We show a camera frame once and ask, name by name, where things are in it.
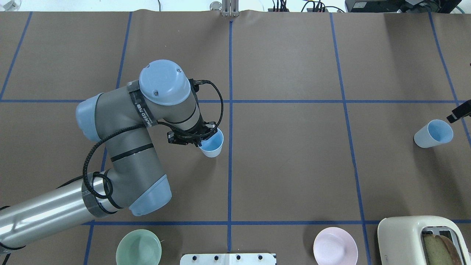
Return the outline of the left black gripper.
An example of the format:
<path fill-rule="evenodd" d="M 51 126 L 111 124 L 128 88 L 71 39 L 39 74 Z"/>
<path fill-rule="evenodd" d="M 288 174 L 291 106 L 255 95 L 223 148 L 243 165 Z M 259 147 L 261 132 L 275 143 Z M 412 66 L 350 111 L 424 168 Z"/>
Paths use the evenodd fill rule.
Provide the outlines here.
<path fill-rule="evenodd" d="M 176 124 L 168 123 L 171 131 L 167 133 L 168 143 L 176 145 L 202 146 L 202 141 L 209 140 L 217 132 L 216 122 L 205 122 L 198 118 L 195 124 L 190 124 L 190 128 L 184 130 L 178 128 Z"/>

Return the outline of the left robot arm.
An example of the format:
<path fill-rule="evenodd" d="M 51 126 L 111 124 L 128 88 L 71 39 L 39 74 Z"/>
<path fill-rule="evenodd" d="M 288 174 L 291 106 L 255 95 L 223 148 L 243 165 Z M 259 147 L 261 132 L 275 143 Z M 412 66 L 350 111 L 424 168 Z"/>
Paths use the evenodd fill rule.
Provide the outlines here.
<path fill-rule="evenodd" d="M 148 132 L 170 129 L 167 141 L 202 146 L 222 122 L 206 122 L 199 108 L 200 85 L 173 61 L 145 66 L 138 79 L 81 102 L 76 121 L 94 142 L 76 177 L 58 188 L 14 206 L 1 208 L 1 255 L 89 221 L 129 209 L 147 215 L 171 200 L 167 175 Z"/>

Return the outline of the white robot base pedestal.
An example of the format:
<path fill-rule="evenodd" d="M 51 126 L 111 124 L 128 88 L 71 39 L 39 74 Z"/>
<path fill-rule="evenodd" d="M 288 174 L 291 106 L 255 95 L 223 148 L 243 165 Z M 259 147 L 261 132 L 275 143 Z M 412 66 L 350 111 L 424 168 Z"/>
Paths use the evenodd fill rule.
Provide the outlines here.
<path fill-rule="evenodd" d="M 180 265 L 277 265 L 277 258 L 271 253 L 185 254 Z"/>

